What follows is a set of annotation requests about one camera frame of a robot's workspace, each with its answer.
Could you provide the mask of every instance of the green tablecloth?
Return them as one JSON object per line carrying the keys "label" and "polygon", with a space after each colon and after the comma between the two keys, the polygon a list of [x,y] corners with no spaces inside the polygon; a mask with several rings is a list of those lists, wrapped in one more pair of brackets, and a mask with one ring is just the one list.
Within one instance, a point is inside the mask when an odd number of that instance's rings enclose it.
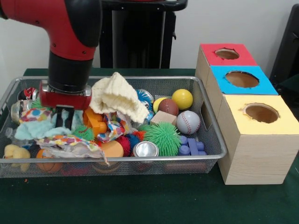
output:
{"label": "green tablecloth", "polygon": [[[113,71],[93,69],[92,75]],[[194,75],[194,70],[119,72]],[[46,74],[47,70],[25,72]],[[0,205],[3,223],[295,224],[299,158],[282,185],[226,186],[217,165],[209,174],[198,175],[0,179]]]}

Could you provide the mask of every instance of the white wall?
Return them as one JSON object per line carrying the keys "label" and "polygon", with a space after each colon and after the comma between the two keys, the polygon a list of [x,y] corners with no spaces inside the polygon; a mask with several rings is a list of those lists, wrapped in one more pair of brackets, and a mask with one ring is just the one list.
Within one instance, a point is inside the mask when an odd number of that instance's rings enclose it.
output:
{"label": "white wall", "polygon": [[[232,42],[244,43],[269,75],[295,3],[298,0],[189,0],[185,10],[176,12],[171,68],[195,68],[200,42]],[[0,96],[26,68],[47,68],[48,54],[44,30],[0,19]],[[97,52],[94,66],[99,65]]]}

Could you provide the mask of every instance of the cream crocheted cloth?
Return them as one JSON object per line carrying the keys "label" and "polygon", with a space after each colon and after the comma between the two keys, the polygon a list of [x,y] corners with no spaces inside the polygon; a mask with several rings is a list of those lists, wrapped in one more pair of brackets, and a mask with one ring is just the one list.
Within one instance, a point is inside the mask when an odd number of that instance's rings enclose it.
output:
{"label": "cream crocheted cloth", "polygon": [[137,123],[143,123],[149,114],[146,106],[138,99],[136,90],[118,72],[96,82],[92,91],[90,107],[95,113],[119,111]]}

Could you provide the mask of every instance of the circular hole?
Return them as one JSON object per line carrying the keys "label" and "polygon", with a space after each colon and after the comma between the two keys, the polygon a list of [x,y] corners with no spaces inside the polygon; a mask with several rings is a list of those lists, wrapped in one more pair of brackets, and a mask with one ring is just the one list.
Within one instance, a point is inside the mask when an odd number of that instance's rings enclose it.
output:
{"label": "circular hole", "polygon": [[222,58],[227,60],[235,60],[240,57],[240,55],[233,49],[227,49],[227,48],[221,48],[217,51],[215,51],[215,54]]}
{"label": "circular hole", "polygon": [[267,124],[273,123],[279,118],[278,112],[265,104],[253,104],[249,105],[245,112],[254,120],[264,122]]}
{"label": "circular hole", "polygon": [[232,71],[226,74],[226,79],[233,85],[243,88],[256,87],[259,84],[258,79],[244,71]]}

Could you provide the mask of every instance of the shape sorter box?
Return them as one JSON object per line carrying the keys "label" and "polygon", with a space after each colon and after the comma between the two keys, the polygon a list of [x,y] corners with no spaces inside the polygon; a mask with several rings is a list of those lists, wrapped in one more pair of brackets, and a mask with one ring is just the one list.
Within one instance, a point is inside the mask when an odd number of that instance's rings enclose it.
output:
{"label": "shape sorter box", "polygon": [[225,184],[281,184],[299,149],[299,122],[277,95],[224,95],[218,123]]}
{"label": "shape sorter box", "polygon": [[223,94],[278,95],[259,66],[211,66],[206,84],[216,118]]}
{"label": "shape sorter box", "polygon": [[244,44],[201,44],[195,76],[204,86],[211,75],[211,66],[257,66],[257,63]]}

